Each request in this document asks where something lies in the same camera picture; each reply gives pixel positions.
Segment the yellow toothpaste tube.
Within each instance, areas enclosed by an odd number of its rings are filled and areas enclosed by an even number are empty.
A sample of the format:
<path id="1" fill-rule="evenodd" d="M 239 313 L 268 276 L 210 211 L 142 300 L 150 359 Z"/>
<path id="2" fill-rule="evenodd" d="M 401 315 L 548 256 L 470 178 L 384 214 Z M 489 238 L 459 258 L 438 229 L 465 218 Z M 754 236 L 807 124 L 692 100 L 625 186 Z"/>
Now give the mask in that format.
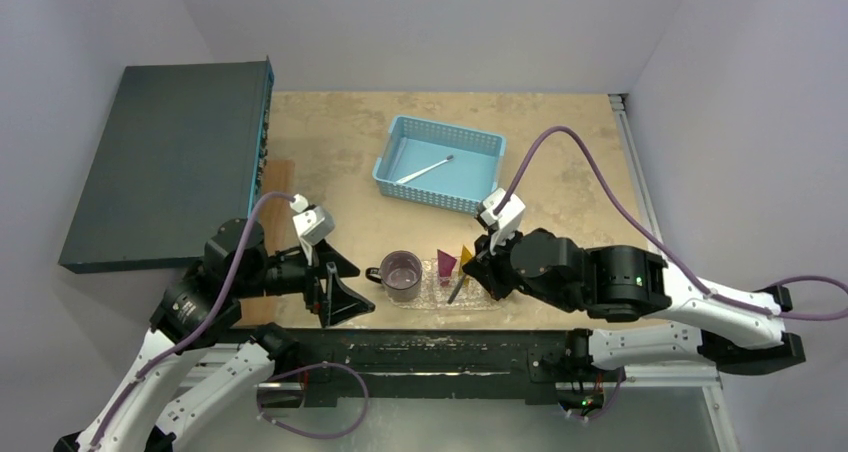
<path id="1" fill-rule="evenodd" d="M 459 257 L 459 267 L 460 271 L 464 270 L 464 267 L 474 258 L 473 252 L 465 245 L 461 247 L 461 253 Z"/>

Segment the clear textured oval tray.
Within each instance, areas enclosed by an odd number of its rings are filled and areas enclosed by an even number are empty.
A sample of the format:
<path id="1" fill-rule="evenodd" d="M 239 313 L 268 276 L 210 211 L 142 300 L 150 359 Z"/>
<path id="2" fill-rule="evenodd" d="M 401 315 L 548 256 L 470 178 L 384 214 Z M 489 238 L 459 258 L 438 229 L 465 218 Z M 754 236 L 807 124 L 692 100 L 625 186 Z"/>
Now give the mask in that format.
<path id="1" fill-rule="evenodd" d="M 437 259 L 426 259 L 422 261 L 418 293 L 412 296 L 397 292 L 389 294 L 388 299 L 393 305 L 409 310 L 492 311 L 502 307 L 500 302 L 492 299 L 476 281 L 471 279 L 463 284 L 457 296 L 449 302 L 458 280 L 458 270 L 454 268 L 448 284 L 442 285 L 438 276 Z"/>

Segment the pink toothpaste tube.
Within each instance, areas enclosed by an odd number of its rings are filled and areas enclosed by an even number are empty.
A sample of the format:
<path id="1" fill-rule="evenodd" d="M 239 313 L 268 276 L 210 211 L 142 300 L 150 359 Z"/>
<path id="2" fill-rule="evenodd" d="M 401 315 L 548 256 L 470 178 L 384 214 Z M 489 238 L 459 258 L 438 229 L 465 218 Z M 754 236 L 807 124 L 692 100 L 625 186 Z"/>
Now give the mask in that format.
<path id="1" fill-rule="evenodd" d="M 457 263 L 457 257 L 441 249 L 437 250 L 437 279 L 440 286 L 447 287 L 451 283 Z"/>

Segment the grey toothbrush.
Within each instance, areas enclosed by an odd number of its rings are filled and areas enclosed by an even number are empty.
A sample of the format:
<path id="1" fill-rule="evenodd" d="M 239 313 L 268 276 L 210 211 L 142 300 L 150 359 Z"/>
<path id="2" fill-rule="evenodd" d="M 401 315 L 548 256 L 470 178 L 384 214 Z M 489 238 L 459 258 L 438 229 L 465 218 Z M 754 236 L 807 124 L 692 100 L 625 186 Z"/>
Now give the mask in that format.
<path id="1" fill-rule="evenodd" d="M 448 305 L 452 305 L 455 302 L 459 293 L 461 292 L 462 288 L 465 285 L 466 279 L 467 279 L 467 275 L 465 273 L 462 273 L 460 275 L 460 277 L 457 279 L 457 282 L 456 282 L 455 286 L 453 287 L 451 294 L 448 297 L 448 300 L 447 300 Z"/>

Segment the purple translucent mug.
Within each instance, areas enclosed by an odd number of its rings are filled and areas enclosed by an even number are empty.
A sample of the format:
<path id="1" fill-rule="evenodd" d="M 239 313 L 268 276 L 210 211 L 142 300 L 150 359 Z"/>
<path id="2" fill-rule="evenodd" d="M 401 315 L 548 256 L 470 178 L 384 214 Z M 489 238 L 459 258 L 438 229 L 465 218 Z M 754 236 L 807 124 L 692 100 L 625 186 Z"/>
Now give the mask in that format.
<path id="1" fill-rule="evenodd" d="M 378 267 L 365 270 L 365 277 L 380 284 L 387 296 L 397 302 L 410 302 L 419 295 L 422 275 L 421 260 L 404 250 L 390 252 Z"/>

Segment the light blue perforated basket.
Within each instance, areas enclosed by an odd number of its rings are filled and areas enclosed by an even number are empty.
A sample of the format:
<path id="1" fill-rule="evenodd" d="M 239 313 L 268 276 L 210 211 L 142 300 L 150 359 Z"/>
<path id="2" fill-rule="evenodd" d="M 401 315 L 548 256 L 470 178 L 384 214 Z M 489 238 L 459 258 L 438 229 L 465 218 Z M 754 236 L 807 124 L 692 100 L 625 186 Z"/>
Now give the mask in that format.
<path id="1" fill-rule="evenodd" d="M 372 177 L 384 196 L 473 215 L 498 186 L 506 146 L 499 134 L 398 115 Z"/>

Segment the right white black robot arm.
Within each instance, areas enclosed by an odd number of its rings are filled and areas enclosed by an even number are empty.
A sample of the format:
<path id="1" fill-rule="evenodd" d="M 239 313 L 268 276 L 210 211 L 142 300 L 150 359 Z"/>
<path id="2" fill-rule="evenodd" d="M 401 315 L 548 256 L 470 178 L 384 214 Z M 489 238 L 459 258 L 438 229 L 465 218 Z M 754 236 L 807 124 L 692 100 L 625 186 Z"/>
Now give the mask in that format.
<path id="1" fill-rule="evenodd" d="M 581 248 L 542 228 L 516 233 L 501 245 L 482 235 L 462 270 L 495 300 L 517 291 L 608 323 L 661 320 L 653 327 L 568 332 L 561 353 L 537 362 L 563 367 L 576 379 L 596 370 L 674 361 L 761 376 L 806 360 L 802 339 L 779 318 L 792 307 L 785 287 L 739 292 L 713 286 L 702 293 L 679 267 L 637 247 Z"/>

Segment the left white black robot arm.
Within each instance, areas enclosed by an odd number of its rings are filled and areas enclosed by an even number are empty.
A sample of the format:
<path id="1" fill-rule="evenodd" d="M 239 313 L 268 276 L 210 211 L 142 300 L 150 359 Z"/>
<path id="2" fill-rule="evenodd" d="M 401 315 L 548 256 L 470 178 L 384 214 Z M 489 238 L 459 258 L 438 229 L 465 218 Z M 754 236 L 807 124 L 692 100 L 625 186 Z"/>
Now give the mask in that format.
<path id="1" fill-rule="evenodd" d="M 266 379 L 305 378 L 299 343 L 276 323 L 256 327 L 235 354 L 198 385 L 183 379 L 242 318 L 242 299 L 300 294 L 322 327 L 374 311 L 343 280 L 359 269 L 326 241 L 310 258 L 298 247 L 268 255 L 255 218 L 222 224 L 203 256 L 164 292 L 130 369 L 84 430 L 57 451 L 179 451 L 213 415 Z"/>

